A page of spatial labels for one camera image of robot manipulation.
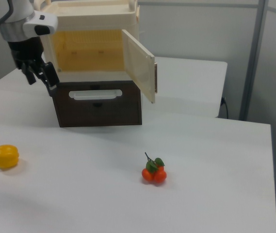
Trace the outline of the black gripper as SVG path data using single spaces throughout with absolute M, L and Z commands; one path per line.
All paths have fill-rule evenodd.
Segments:
M 52 62 L 42 59 L 44 51 L 41 38 L 33 37 L 19 42 L 8 42 L 16 67 L 26 76 L 30 85 L 36 82 L 34 73 L 45 85 L 50 96 L 54 96 L 60 82 Z

